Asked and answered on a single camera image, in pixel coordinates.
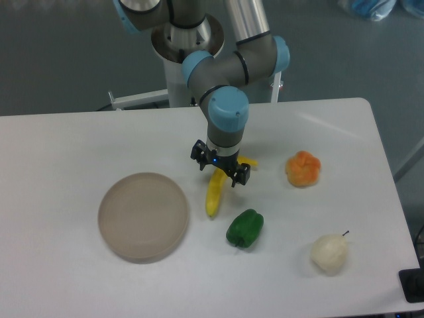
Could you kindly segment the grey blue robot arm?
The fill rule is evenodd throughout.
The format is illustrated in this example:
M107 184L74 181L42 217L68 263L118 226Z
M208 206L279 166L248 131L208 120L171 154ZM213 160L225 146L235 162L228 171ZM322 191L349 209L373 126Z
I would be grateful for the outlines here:
M273 36L261 1L225 3L235 34L236 50L225 58L220 23L204 1L116 1L122 24L131 32L150 29L151 41L164 61L178 67L189 97L207 120L207 139L197 141L191 158L201 167L222 170L234 184L245 184L250 166L238 161L249 114L242 87L284 71L290 51Z

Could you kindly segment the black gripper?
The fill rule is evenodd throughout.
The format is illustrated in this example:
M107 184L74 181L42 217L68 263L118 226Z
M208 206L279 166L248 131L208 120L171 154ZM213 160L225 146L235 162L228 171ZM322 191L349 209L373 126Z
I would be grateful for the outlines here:
M211 150L203 141L197 140L191 149L190 158L199 164L201 171L208 165L224 171L232 180L232 187L237 184L245 186L250 178L250 165L246 163L238 164L238 155L238 151L230 156L218 155L217 150Z

